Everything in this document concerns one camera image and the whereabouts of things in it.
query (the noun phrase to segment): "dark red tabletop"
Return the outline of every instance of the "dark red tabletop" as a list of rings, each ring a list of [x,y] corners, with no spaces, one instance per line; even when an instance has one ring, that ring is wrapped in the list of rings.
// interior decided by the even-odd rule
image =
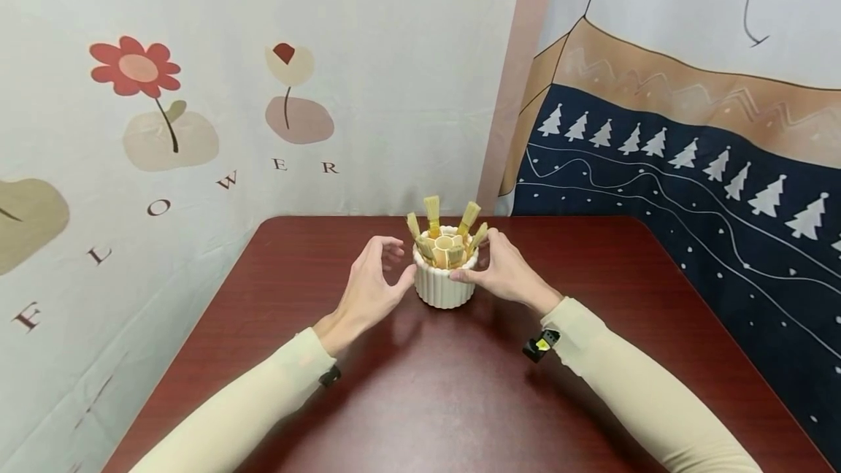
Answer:
[[[640,222],[488,222],[551,285],[695,391],[765,473],[832,471]],[[403,218],[262,224],[105,472],[127,472],[203,401],[332,311],[373,235],[409,240]],[[662,471],[557,358],[522,355],[539,327],[525,307],[480,289],[453,311],[427,307],[412,289],[352,346],[343,378],[278,424],[240,471]]]

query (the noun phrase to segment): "forearm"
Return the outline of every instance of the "forearm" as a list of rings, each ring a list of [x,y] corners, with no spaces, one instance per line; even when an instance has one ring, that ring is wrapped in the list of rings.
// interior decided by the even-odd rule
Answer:
[[[679,380],[566,298],[543,319],[560,331],[554,350],[629,433],[674,473],[757,473],[759,466]]]
[[[316,328],[298,334],[204,402],[131,473],[236,469],[278,420],[297,411],[319,388],[319,378],[336,362],[326,347],[334,355],[350,341],[349,336],[326,327],[325,320]]]

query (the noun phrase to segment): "printed flower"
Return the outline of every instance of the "printed flower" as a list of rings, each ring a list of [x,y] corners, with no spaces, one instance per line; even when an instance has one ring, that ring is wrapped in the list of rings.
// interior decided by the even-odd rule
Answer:
[[[181,67],[169,62],[169,49],[163,44],[156,42],[144,50],[134,38],[122,36],[120,47],[100,42],[93,44],[90,52],[105,64],[94,68],[91,77],[97,82],[113,82],[118,96],[143,92],[156,100],[161,96],[161,88],[171,91],[181,88],[181,82],[172,77]]]
[[[266,64],[277,80],[292,88],[310,79],[315,70],[315,57],[303,46],[292,47],[281,42],[266,48]]]

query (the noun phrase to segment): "wavy white line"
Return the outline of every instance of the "wavy white line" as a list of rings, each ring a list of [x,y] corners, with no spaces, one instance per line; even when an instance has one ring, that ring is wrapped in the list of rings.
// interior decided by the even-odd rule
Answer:
[[[599,155],[598,153],[592,153],[592,152],[588,152],[588,151],[586,151],[586,150],[581,150],[580,148],[552,148],[552,147],[544,147],[544,146],[542,146],[542,145],[535,145],[534,143],[531,143],[531,142],[530,142],[530,143],[528,143],[528,146],[530,146],[530,147],[536,147],[536,148],[543,148],[544,150],[553,150],[553,151],[556,151],[556,152],[579,152],[579,153],[586,153],[587,155],[591,155],[591,156],[593,156],[593,157],[597,157],[597,158],[600,158],[600,159],[604,159],[605,161],[609,161],[610,163],[625,164],[625,165],[627,165],[627,166],[633,166],[633,165],[646,166],[646,167],[648,167],[649,169],[657,170],[660,174],[663,174],[663,175],[665,175],[665,176],[668,176],[668,177],[674,177],[674,178],[677,178],[677,179],[690,181],[691,183],[693,183],[693,184],[695,184],[695,185],[698,185],[699,187],[701,187],[702,189],[704,189],[705,191],[707,191],[707,194],[709,194],[709,195],[710,195],[710,197],[712,197],[712,198],[715,200],[715,202],[717,202],[717,203],[718,203],[718,205],[719,205],[719,206],[721,206],[721,209],[724,209],[724,212],[726,212],[727,214],[730,214],[730,215],[731,215],[731,217],[733,217],[734,219],[738,220],[738,222],[740,222],[741,224],[746,225],[746,226],[749,226],[749,228],[752,228],[753,230],[758,231],[760,234],[764,234],[765,236],[770,237],[770,239],[773,239],[773,240],[775,240],[775,241],[777,241],[777,242],[780,242],[782,245],[785,245],[786,247],[791,248],[793,251],[797,252],[798,254],[801,254],[801,256],[803,256],[804,258],[809,259],[809,261],[812,261],[815,265],[818,265],[818,267],[820,267],[820,268],[822,268],[822,269],[826,270],[826,272],[828,272],[828,273],[830,273],[830,274],[834,275],[837,279],[841,280],[841,274],[839,274],[839,273],[835,272],[834,270],[830,269],[829,267],[827,267],[825,264],[821,263],[820,261],[817,261],[817,259],[814,259],[812,256],[809,256],[809,254],[807,254],[807,253],[803,252],[802,250],[800,250],[800,248],[793,246],[792,244],[790,244],[790,242],[787,242],[787,241],[785,241],[784,239],[780,239],[780,237],[776,237],[774,234],[770,234],[768,231],[765,231],[765,230],[763,230],[763,229],[759,228],[758,226],[755,226],[755,225],[753,225],[752,223],[749,223],[749,222],[747,222],[746,220],[743,220],[742,218],[738,217],[738,215],[736,215],[736,214],[732,213],[732,212],[730,211],[730,209],[729,209],[729,208],[727,208],[727,207],[724,205],[724,203],[723,203],[723,202],[721,202],[721,200],[719,200],[719,198],[718,198],[717,196],[715,196],[715,194],[713,193],[713,191],[711,191],[710,189],[708,189],[708,188],[707,188],[706,186],[704,186],[702,183],[699,183],[698,181],[693,180],[692,178],[684,177],[684,176],[682,176],[682,175],[669,174],[668,172],[664,172],[664,170],[660,170],[659,168],[657,168],[657,167],[656,167],[656,166],[654,166],[653,164],[649,164],[649,163],[624,163],[624,162],[622,162],[622,161],[616,161],[615,159],[611,159],[611,158],[604,157],[603,155]],[[531,163],[531,159],[529,160],[529,165],[530,165],[530,167],[531,167],[532,172],[534,172],[534,173],[535,173],[535,175],[537,175],[537,176],[538,176],[538,178],[541,178],[541,179],[542,179],[542,178],[545,178],[545,177],[548,177],[549,175],[552,175],[552,174],[554,174],[555,172],[558,172],[558,170],[559,170],[559,169],[557,169],[557,170],[554,170],[553,172],[550,172],[549,174],[540,175],[540,174],[537,174],[537,171],[535,171],[534,167],[533,167],[533,166],[531,166],[531,165],[532,165],[532,163]],[[692,211],[692,209],[687,209],[687,211],[688,211],[688,212],[700,213],[700,212],[698,212],[698,211]],[[774,278],[774,277],[775,277],[775,278],[780,278],[780,276],[771,276],[771,275],[769,275],[769,277],[772,277],[772,278]],[[834,287],[831,287],[831,289],[832,289],[832,290],[834,290],[834,291],[836,291],[836,292],[839,292],[839,291],[838,291],[837,289],[835,289]]]
[[[730,242],[731,242],[731,245],[732,245],[732,249],[734,250],[734,254],[736,255],[736,259],[738,259],[738,261],[742,264],[742,267],[745,268],[745,265],[747,263],[745,262],[745,259],[741,256],[740,252],[738,252],[738,247],[736,246],[736,234],[734,232],[734,228],[732,228],[732,225],[730,224],[730,222],[721,213],[715,212],[715,211],[698,211],[697,209],[690,209],[690,208],[684,207],[683,205],[681,205],[681,203],[676,202],[672,198],[668,197],[668,195],[666,195],[666,191],[663,189],[663,185],[660,184],[660,180],[657,179],[657,176],[655,174],[652,174],[651,172],[643,172],[642,174],[638,174],[635,177],[633,177],[631,180],[627,181],[626,183],[622,183],[620,185],[597,185],[596,183],[593,182],[593,170],[592,170],[591,165],[589,163],[587,163],[587,161],[585,159],[582,159],[582,158],[570,159],[569,161],[564,163],[564,166],[555,169],[554,172],[558,172],[560,170],[563,170],[564,167],[566,167],[568,164],[575,163],[575,162],[578,162],[578,161],[587,165],[587,170],[588,170],[588,172],[590,172],[590,178],[591,178],[590,184],[594,187],[604,188],[604,189],[619,188],[619,187],[622,187],[622,186],[630,185],[634,181],[636,181],[636,180],[638,180],[642,177],[650,176],[654,179],[654,182],[657,183],[657,187],[658,187],[658,189],[660,189],[660,193],[663,195],[663,197],[666,200],[669,200],[670,202],[675,204],[676,207],[679,207],[683,211],[690,212],[692,214],[714,214],[714,215],[718,215],[718,217],[720,217],[721,220],[724,221],[724,224],[727,226],[727,230],[730,230]],[[544,177],[547,177],[548,175],[554,173],[553,172],[553,173],[550,173],[550,174],[541,175],[541,174],[537,174],[537,170],[535,170],[534,167],[532,167],[531,170],[540,179],[542,179]],[[812,281],[813,283],[823,285],[824,287],[828,288],[832,292],[835,292],[835,294],[841,296],[841,290],[836,289],[834,286],[826,283],[826,281],[823,281],[823,280],[815,280],[813,278],[804,278],[803,276],[778,276],[776,274],[768,274],[767,272],[762,272],[761,270],[754,269],[750,264],[747,264],[747,265],[748,265],[748,267],[745,268],[746,270],[750,270],[751,272],[761,274],[761,275],[763,275],[767,278],[773,279],[773,280]]]
[[[528,153],[527,149],[526,149],[526,156],[531,157],[531,154]],[[661,207],[657,203],[648,200],[648,198],[646,198],[644,196],[625,196],[625,195],[622,195],[622,194],[614,194],[613,192],[596,190],[596,186],[593,185],[593,183],[592,183],[592,168],[590,167],[590,164],[588,164],[585,161],[585,159],[577,159],[577,160],[582,161],[583,163],[587,164],[587,167],[591,169],[591,175],[589,177],[591,178],[591,185],[594,187],[594,189],[582,188],[580,186],[563,186],[563,185],[559,186],[559,185],[548,185],[546,183],[529,183],[529,182],[525,182],[525,181],[520,181],[519,183],[517,183],[517,185],[546,186],[546,187],[549,187],[549,188],[573,189],[573,190],[578,190],[578,191],[597,192],[599,194],[607,194],[609,196],[621,197],[621,198],[624,198],[624,199],[641,199],[641,200],[649,203],[649,205],[651,205],[652,207],[657,207],[659,209],[662,209],[665,212],[670,213],[671,215],[674,215],[675,219],[677,219],[678,222],[683,226],[683,228],[685,228],[686,231],[698,242],[698,245],[701,245],[704,248],[704,250],[706,250],[707,253],[709,253],[710,256],[712,256],[715,259],[715,261],[720,263],[722,267],[729,270],[729,272],[731,272],[732,274],[737,275],[739,278],[747,281],[748,284],[751,284],[753,286],[753,288],[755,288],[758,292],[760,292],[763,296],[765,296],[765,299],[767,299],[768,301],[773,303],[773,305],[780,312],[782,312],[785,315],[786,318],[789,318],[790,320],[792,320],[792,322],[794,322],[797,325],[797,327],[806,331],[809,334],[809,336],[811,336],[816,342],[818,342],[818,344],[822,345],[824,347],[824,349],[828,350],[833,356],[835,356],[836,358],[838,358],[841,361],[841,355],[836,350],[832,349],[832,347],[830,347],[825,341],[820,339],[817,334],[814,334],[811,329],[809,329],[808,327],[806,327],[805,325],[800,323],[796,318],[791,316],[791,314],[788,311],[786,311],[786,309],[784,309],[782,306],[780,306],[780,304],[777,303],[774,300],[774,298],[772,298],[767,292],[765,292],[765,290],[762,287],[760,287],[759,285],[754,283],[754,281],[752,281],[750,278],[747,278],[747,276],[745,276],[744,274],[741,274],[736,269],[730,267],[730,265],[724,263],[724,261],[722,261],[718,256],[716,256],[715,253],[712,250],[710,250],[710,248],[707,245],[704,245],[704,242],[701,239],[699,239],[698,236],[696,236],[693,233],[693,231],[686,225],[686,223],[684,223],[684,220],[680,219],[680,216],[675,211],[673,211],[673,209],[666,208],[666,207]]]

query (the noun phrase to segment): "beige blob shape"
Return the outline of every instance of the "beige blob shape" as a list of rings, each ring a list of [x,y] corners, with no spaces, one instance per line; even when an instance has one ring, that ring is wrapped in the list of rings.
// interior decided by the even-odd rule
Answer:
[[[283,59],[277,57],[270,47],[266,48],[265,55],[266,64],[272,75],[290,88],[303,85],[304,82],[310,80],[315,71],[315,56],[303,46],[294,47],[294,53],[292,58],[289,59],[289,64],[284,63]]]
[[[209,163],[219,154],[219,136],[203,115],[184,112],[171,123],[178,153],[172,152],[172,137],[160,112],[143,113],[128,122],[123,148],[135,167],[161,172]]]
[[[266,123],[285,141],[294,145],[326,141],[333,135],[333,119],[315,101],[289,97],[285,114],[283,97],[275,97],[266,107]]]
[[[0,274],[47,245],[69,220],[67,202],[46,181],[0,181]]]

